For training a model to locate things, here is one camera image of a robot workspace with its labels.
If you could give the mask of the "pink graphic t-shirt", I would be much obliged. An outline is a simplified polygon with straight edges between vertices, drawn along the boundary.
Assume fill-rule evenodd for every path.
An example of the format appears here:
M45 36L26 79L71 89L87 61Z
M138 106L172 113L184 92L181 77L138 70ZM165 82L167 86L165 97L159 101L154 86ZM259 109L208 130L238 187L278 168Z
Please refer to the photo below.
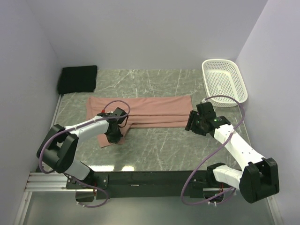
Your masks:
M103 110L109 112L119 107L124 111L128 107L112 101L125 101L130 106L127 124L121 128L126 135L131 128L184 128L187 124L190 111L193 110L190 95L177 97L136 97L136 98L100 98L90 96L87 100L87 119L92 119Z

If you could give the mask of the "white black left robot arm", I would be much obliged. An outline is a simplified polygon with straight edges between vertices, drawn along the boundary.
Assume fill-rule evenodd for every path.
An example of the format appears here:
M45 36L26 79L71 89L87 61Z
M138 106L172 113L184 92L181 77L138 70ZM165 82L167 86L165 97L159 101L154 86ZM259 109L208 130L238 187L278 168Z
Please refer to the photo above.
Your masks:
M91 187L96 182L94 171L75 159L78 145L100 134L104 134L109 143L119 142L123 137L120 124L127 118L128 113L117 107L113 112L102 111L73 126L52 126L37 151L40 171L63 173L77 180L82 188Z

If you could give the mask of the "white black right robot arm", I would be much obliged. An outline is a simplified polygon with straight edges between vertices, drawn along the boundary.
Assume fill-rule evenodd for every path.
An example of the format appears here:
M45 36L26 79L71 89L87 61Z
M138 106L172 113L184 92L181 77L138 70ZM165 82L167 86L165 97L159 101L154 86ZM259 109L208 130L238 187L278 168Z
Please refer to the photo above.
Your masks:
M185 130L203 136L210 134L240 166L240 170L224 163L208 166L203 182L211 187L227 184L239 190L248 203L279 193L277 162L256 152L226 117L216 115L212 103L200 103L196 108L190 111Z

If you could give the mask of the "white perforated plastic basket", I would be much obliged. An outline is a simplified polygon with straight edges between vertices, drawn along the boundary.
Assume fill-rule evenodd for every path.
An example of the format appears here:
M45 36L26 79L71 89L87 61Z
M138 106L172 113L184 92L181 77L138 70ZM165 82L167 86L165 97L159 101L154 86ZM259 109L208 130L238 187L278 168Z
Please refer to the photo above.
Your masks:
M244 103L248 92L238 66L231 60L210 59L202 63L202 76L207 97L215 107L235 107L235 101Z

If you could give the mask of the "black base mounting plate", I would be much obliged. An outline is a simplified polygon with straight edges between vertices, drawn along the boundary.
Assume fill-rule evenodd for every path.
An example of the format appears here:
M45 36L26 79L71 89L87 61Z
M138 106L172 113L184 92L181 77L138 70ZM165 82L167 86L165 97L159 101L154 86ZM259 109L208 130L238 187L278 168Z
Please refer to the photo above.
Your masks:
M109 194L110 198L128 197L173 197L180 196L182 188L191 171L154 171L154 172L95 172L93 183ZM228 188L229 185L208 181L207 172L199 170L189 182L185 196L203 198L207 188Z

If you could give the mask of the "folded black t-shirt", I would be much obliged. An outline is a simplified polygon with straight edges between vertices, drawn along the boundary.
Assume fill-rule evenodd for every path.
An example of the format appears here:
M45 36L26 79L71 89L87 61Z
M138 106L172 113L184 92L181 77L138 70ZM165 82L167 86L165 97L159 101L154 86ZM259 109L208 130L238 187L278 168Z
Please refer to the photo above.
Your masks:
M69 93L93 92L96 88L98 67L64 67L57 84L59 95Z

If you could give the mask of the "aluminium extrusion rail frame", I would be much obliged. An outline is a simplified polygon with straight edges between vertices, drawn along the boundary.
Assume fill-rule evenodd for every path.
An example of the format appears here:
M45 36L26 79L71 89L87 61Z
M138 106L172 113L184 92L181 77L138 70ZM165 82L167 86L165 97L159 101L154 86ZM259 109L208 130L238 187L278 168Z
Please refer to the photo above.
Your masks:
M210 102L209 99L210 98L207 97L203 99L201 103ZM192 173L186 180L179 196L182 200L184 200L184 198L186 197L184 195L184 192L186 191L189 182L199 170L201 170L200 167L196 167L191 171ZM86 183L82 183L63 173L52 172L49 174L45 174L39 169L39 172L34 172L28 177L28 181L25 186L23 203L20 206L15 224L21 225L24 222L28 202L31 199L31 195L33 192L54 191L75 191L76 203L85 208L92 208L92 202L95 199L101 199L104 203L107 203L110 199L109 194L96 185L88 185ZM204 189L203 198L198 198L198 204L207 203L212 205L220 205L226 202L226 198L224 197L226 193L228 193L229 195L234 195L236 191L239 190L231 186L226 188L222 187L219 190L216 190L215 188Z

